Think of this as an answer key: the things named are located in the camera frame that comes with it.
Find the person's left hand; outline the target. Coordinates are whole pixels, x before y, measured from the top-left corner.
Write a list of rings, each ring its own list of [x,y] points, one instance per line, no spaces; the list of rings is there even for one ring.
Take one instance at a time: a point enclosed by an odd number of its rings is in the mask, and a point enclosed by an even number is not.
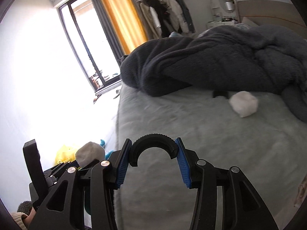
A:
[[[22,221],[23,221],[23,224],[26,228],[29,228],[31,222],[33,221],[34,217],[36,215],[36,211],[35,209],[32,207],[31,209],[31,212],[30,214],[26,217],[26,218],[23,218]]]

